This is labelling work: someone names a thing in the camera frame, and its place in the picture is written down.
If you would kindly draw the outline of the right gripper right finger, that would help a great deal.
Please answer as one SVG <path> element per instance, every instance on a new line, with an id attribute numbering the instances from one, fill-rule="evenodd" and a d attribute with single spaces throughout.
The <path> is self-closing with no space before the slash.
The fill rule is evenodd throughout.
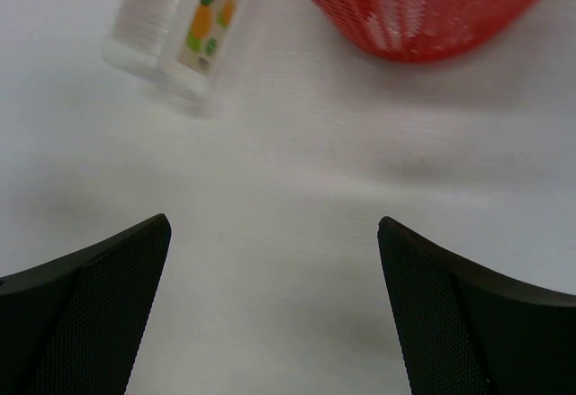
<path id="1" fill-rule="evenodd" d="M 574 296 L 520 282 L 398 221 L 378 245 L 413 394 L 573 394 Z"/>

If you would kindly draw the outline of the tall clear fruit-label bottle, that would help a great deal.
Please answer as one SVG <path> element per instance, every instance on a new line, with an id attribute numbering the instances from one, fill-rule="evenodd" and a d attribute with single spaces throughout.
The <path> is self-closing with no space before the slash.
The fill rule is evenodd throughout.
<path id="1" fill-rule="evenodd" d="M 103 58 L 150 82 L 158 100 L 206 116 L 241 5 L 242 0 L 121 0 Z"/>

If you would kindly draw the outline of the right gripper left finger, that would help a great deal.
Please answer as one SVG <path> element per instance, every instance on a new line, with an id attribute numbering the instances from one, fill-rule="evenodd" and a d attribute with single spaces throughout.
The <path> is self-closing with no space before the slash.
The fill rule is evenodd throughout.
<path id="1" fill-rule="evenodd" d="M 158 214 L 1 280 L 3 394 L 123 394 L 167 259 Z"/>

